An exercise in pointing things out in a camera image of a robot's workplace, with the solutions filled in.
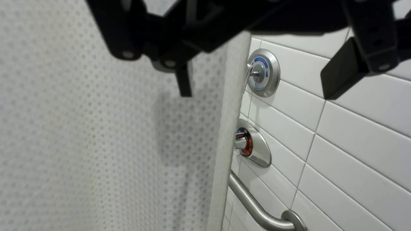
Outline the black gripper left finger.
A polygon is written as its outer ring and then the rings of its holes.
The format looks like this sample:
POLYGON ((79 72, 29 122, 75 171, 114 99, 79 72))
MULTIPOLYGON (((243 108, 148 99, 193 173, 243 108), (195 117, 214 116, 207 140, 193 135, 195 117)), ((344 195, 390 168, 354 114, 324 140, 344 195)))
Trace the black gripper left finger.
POLYGON ((165 58, 182 40, 183 16, 150 13, 144 0, 87 0, 87 4, 112 57, 133 62, 146 55, 157 71, 177 76, 183 98, 193 95, 189 64, 165 58))

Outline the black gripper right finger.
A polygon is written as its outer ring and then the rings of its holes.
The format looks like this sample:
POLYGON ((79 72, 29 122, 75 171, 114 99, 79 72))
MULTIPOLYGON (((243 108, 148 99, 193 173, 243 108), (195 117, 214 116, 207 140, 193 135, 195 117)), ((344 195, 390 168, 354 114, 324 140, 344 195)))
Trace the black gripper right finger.
POLYGON ((397 19, 396 0, 344 0, 354 36, 323 68, 326 100, 337 100, 364 77, 383 75, 411 58, 411 10, 397 19))

